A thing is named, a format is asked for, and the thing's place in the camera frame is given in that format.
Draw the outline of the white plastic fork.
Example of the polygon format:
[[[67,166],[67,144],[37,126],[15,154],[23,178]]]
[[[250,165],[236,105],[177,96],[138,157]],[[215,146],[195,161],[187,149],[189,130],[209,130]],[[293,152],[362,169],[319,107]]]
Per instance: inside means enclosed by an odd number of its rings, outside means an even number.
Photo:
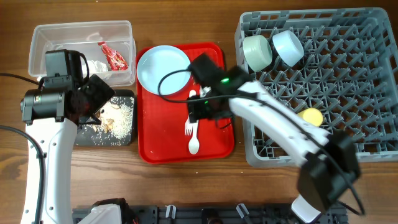
[[[189,92],[189,97],[195,96],[196,91],[195,90],[190,90]],[[185,122],[185,135],[190,136],[192,134],[192,126],[193,124],[190,122],[190,116],[187,117],[187,120]]]

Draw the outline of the white napkin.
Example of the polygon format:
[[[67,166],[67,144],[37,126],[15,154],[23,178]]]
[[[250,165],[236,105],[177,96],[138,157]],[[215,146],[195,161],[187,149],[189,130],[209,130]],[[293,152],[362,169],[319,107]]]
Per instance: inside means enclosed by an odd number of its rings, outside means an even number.
[[[89,69],[90,76],[95,74],[104,80],[109,79],[112,75],[108,64],[100,62],[99,60],[88,60],[87,63],[85,63],[85,61],[81,59],[81,68],[84,77],[86,77],[87,69]]]

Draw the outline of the white plastic spoon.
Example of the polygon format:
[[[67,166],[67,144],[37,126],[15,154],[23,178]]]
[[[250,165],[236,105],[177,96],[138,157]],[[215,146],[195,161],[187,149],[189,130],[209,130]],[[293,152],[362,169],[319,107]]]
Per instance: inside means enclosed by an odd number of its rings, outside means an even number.
[[[191,139],[188,143],[188,150],[190,152],[190,154],[196,154],[200,148],[200,143],[197,137],[197,133],[198,133],[198,121],[196,123],[192,123],[191,124],[191,128],[190,128],[190,135],[191,135]]]

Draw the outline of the red snack wrapper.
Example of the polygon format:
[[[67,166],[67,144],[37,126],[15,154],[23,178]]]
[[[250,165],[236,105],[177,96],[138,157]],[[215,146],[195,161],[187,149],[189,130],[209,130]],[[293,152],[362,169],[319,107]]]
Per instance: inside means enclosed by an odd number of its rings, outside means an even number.
[[[101,51],[105,54],[112,71],[127,70],[128,64],[123,56],[116,50],[108,46],[106,42],[98,42]]]

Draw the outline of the mint green bowl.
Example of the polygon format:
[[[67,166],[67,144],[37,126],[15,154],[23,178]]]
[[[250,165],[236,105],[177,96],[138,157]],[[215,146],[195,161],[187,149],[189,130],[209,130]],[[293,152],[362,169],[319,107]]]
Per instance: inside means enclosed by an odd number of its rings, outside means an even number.
[[[263,35],[246,37],[243,40],[244,57],[254,72],[260,72],[272,62],[272,50]]]

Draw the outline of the light blue plate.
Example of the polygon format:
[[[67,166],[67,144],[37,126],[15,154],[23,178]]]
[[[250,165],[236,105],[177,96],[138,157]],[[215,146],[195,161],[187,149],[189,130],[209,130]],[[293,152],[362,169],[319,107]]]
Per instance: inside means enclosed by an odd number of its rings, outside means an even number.
[[[160,80],[167,74],[186,70],[190,65],[188,56],[170,45],[160,45],[146,51],[137,63],[137,78],[145,90],[159,94]],[[160,87],[161,94],[171,95],[180,91],[189,81],[190,72],[178,72],[166,78]]]

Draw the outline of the light blue bowl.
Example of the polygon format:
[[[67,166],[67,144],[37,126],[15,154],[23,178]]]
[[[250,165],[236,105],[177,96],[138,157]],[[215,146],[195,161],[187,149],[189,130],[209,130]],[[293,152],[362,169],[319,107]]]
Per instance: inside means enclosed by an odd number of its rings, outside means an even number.
[[[289,30],[273,36],[272,42],[279,57],[290,67],[293,67],[304,56],[303,45],[298,37]]]

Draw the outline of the yellow plastic cup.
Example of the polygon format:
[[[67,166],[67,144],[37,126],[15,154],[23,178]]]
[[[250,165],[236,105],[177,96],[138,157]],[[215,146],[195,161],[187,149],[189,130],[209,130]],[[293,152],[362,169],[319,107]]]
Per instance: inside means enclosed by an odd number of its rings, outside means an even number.
[[[320,127],[323,123],[323,115],[322,113],[316,109],[316,108],[308,108],[305,109],[297,114],[299,117],[301,117],[303,120],[306,122]]]

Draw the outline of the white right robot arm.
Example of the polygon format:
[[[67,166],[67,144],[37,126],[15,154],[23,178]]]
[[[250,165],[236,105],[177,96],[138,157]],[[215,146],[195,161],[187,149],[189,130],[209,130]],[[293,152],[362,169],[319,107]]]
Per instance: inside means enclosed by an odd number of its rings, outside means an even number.
[[[276,142],[300,168],[298,197],[291,210],[302,223],[314,223],[350,190],[361,171],[351,136],[319,128],[276,100],[265,86],[239,66],[228,71],[207,54],[188,66],[194,81],[210,88],[205,96],[188,98],[191,120],[231,114],[251,122]]]

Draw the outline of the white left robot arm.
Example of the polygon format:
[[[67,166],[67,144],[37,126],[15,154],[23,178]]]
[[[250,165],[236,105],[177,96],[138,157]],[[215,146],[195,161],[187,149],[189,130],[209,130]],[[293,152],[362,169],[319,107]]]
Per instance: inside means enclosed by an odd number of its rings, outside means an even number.
[[[22,223],[71,223],[72,150],[83,124],[100,124],[95,113],[115,94],[97,75],[83,73],[75,50],[45,54],[47,74],[21,101],[29,145]]]

